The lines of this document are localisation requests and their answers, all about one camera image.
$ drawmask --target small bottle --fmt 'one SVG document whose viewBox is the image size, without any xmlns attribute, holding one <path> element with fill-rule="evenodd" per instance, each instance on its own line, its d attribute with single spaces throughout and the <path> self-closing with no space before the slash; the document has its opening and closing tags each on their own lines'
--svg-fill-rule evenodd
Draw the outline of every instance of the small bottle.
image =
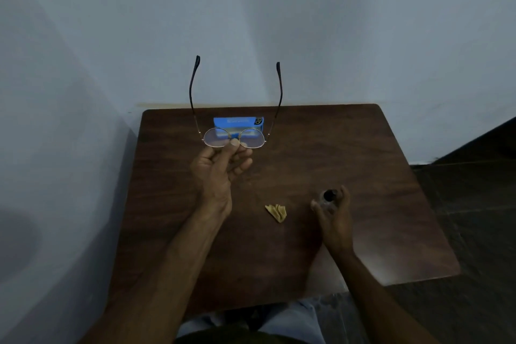
<svg viewBox="0 0 516 344">
<path fill-rule="evenodd" d="M 322 191 L 319 195 L 319 205 L 322 209 L 325 209 L 328 212 L 333 213 L 337 210 L 337 205 L 335 205 L 336 198 L 337 189 L 328 189 L 326 191 Z"/>
</svg>

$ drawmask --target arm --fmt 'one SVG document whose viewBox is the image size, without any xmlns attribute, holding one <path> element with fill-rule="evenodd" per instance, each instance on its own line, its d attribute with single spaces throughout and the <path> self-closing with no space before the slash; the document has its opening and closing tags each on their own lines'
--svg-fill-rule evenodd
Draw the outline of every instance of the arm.
<svg viewBox="0 0 516 344">
<path fill-rule="evenodd" d="M 323 241 L 339 267 L 360 317 L 373 343 L 438 344 L 437 340 L 404 311 L 371 275 L 353 251 L 351 196 L 342 186 L 339 208 L 333 214 L 312 201 Z"/>
<path fill-rule="evenodd" d="M 228 163 L 252 151 L 238 140 L 221 153 L 208 147 L 191 165 L 202 186 L 200 203 L 137 284 L 103 315 L 80 342 L 170 344 L 174 341 L 199 272 L 223 221 L 232 208 L 231 181 L 251 159 L 228 171 Z"/>
</svg>

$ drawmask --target white wall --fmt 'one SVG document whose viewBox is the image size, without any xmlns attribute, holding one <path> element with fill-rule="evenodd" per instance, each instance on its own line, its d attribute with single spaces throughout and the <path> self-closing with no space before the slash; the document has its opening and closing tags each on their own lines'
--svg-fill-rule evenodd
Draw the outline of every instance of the white wall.
<svg viewBox="0 0 516 344">
<path fill-rule="evenodd" d="M 38 0 L 137 131 L 146 106 L 376 102 L 411 162 L 514 116 L 516 0 Z"/>
<path fill-rule="evenodd" d="M 105 305 L 135 136 L 35 0 L 0 9 L 0 341 L 75 342 Z"/>
</svg>

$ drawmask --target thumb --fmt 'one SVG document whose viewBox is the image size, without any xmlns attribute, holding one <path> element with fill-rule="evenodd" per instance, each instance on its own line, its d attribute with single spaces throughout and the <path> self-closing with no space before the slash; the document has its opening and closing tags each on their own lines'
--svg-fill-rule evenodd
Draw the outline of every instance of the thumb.
<svg viewBox="0 0 516 344">
<path fill-rule="evenodd" d="M 213 167 L 221 173 L 225 172 L 228 169 L 229 160 L 236 153 L 239 146 L 240 142 L 238 141 L 238 139 L 231 139 L 229 143 L 223 147 Z"/>
<path fill-rule="evenodd" d="M 321 229 L 324 229 L 326 227 L 328 220 L 325 211 L 315 200 L 312 200 L 312 202 L 310 203 L 310 208 L 312 208 L 312 211 L 315 212 L 317 219 L 319 220 L 319 225 L 321 226 Z"/>
</svg>

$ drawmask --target forearm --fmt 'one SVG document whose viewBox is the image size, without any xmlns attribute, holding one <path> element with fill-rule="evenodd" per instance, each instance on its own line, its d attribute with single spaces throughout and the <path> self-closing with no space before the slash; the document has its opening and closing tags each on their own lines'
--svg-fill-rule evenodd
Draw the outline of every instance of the forearm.
<svg viewBox="0 0 516 344">
<path fill-rule="evenodd" d="M 222 219 L 198 208 L 167 246 L 157 265 L 90 330 L 82 343 L 170 344 Z"/>
<path fill-rule="evenodd" d="M 332 253 L 373 343 L 436 344 L 403 310 L 353 252 Z"/>
</svg>

